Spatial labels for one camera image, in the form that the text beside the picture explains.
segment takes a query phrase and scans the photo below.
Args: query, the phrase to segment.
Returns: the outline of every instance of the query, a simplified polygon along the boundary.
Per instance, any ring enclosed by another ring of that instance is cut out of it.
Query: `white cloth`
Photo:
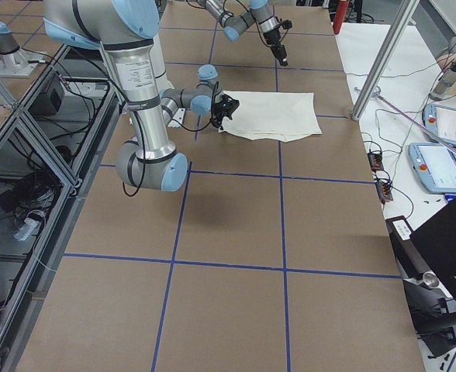
[[[223,130],[235,136],[288,142],[322,134],[314,113],[313,93],[225,91],[238,99],[233,120],[223,120]]]

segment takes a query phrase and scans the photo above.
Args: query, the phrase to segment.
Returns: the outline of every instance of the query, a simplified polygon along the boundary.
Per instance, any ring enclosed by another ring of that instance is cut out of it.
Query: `red cylinder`
[[[333,19],[333,33],[338,35],[344,23],[345,15],[347,14],[347,9],[349,8],[349,0],[340,0],[337,6],[337,14]]]

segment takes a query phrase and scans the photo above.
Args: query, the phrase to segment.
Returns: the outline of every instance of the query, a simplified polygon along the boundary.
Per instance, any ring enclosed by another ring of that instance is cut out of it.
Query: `black monitor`
[[[456,199],[413,232],[411,240],[456,300]]]

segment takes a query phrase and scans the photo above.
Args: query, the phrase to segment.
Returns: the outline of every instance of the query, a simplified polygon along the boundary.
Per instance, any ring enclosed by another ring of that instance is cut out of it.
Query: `sticker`
[[[149,60],[116,64],[119,80],[126,91],[136,91],[155,82],[154,72]]]
[[[397,233],[400,235],[402,240],[409,240],[411,239],[411,229],[408,227],[406,222],[401,219],[399,221],[394,221],[393,226],[396,228]]]

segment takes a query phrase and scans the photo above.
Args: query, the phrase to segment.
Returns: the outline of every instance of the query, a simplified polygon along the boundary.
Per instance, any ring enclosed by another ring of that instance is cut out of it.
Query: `white desk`
[[[354,102],[358,97],[358,93],[354,88],[361,88],[366,77],[358,77],[352,74],[361,75],[369,73],[388,30],[389,26],[384,25],[346,23],[343,24],[340,35],[337,36],[340,56],[344,64],[344,70],[348,73],[347,83]],[[382,78],[379,82],[382,95],[404,112],[419,111],[423,107],[423,103],[427,94],[430,92],[435,78],[440,73],[440,68],[437,65],[433,65],[425,71],[413,74],[409,77],[387,78],[387,76],[410,74],[411,72],[422,70],[432,64],[435,64],[435,59],[416,27],[408,26],[392,59],[389,61],[389,65],[383,73],[383,76],[386,77]],[[444,105],[456,107],[456,98],[444,101]],[[384,151],[398,151],[399,148],[397,146],[379,138],[375,121],[375,112],[377,109],[392,111],[384,103],[372,99],[361,117],[361,131],[363,133],[369,133],[372,136],[373,141],[379,143]],[[411,123],[400,115],[393,115],[387,112],[378,112],[378,117],[382,137],[391,140],[394,143],[402,144],[409,132]],[[417,119],[419,121],[421,120],[421,114],[417,116]],[[364,139],[369,140],[368,135],[364,135]],[[405,144],[409,145],[409,143],[413,142],[427,142],[421,130],[415,126],[407,136]],[[394,178],[394,186],[408,194],[413,200],[414,212],[409,218],[409,223],[416,229],[439,209],[445,206],[446,201],[444,200],[443,195],[431,195],[426,193],[409,162],[406,145],[403,147],[403,152],[399,157],[396,176]],[[384,154],[383,163],[385,169],[391,176],[394,176],[394,167],[397,157],[398,155],[394,153]],[[406,197],[394,190],[393,198],[394,201],[385,205],[383,211],[385,218],[387,219],[397,215],[408,215],[411,206]],[[427,359],[427,355],[430,354],[430,351],[423,342],[420,342],[420,349],[423,352],[423,362],[425,363],[427,372],[439,371],[441,363],[444,362],[443,357],[441,356],[436,360]],[[456,363],[452,367],[451,372],[456,372]]]

